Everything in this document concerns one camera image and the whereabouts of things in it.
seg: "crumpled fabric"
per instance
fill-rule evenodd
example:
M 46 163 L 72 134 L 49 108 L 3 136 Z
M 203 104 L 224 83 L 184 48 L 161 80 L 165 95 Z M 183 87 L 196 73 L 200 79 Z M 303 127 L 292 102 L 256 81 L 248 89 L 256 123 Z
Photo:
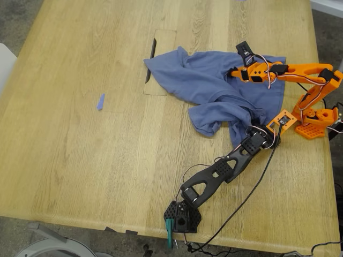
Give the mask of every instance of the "crumpled fabric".
M 285 57 L 264 56 L 270 62 L 285 63 Z M 196 52 L 189 56 L 182 48 L 144 59 L 156 81 L 179 99 L 198 104 L 188 110 L 194 128 L 212 136 L 222 122 L 229 123 L 230 138 L 237 146 L 246 137 L 245 129 L 268 124 L 279 112 L 284 98 L 283 81 L 268 89 L 268 82 L 242 82 L 230 78 L 230 68 L 243 66 L 233 52 Z

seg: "wood grain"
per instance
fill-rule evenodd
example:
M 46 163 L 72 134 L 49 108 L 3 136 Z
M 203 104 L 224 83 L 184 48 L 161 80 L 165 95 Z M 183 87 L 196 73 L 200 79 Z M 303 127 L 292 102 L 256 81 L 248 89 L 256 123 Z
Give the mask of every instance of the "wood grain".
M 318 61 L 305 0 L 46 0 L 0 98 L 0 215 L 167 236 L 162 216 L 181 174 L 232 146 L 227 124 L 204 137 L 190 123 L 191 104 L 143 93 L 142 60 L 157 29 L 176 31 L 174 48 L 190 54 L 235 51 L 247 40 L 288 63 Z M 283 108 L 300 94 L 286 83 Z M 189 240 L 205 242 L 217 231 L 269 154 L 200 207 L 203 220 Z M 328 140 L 288 131 L 259 188 L 212 243 L 309 254 L 338 239 Z M 338 252 L 325 246 L 316 256 Z

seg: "green clip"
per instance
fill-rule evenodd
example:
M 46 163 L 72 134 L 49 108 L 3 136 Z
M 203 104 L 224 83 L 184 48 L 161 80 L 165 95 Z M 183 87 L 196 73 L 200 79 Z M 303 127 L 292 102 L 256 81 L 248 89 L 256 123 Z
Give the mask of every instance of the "green clip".
M 168 233 L 168 248 L 173 248 L 173 228 L 174 228 L 174 219 L 168 218 L 166 220 L 166 227 L 167 227 L 167 233 Z

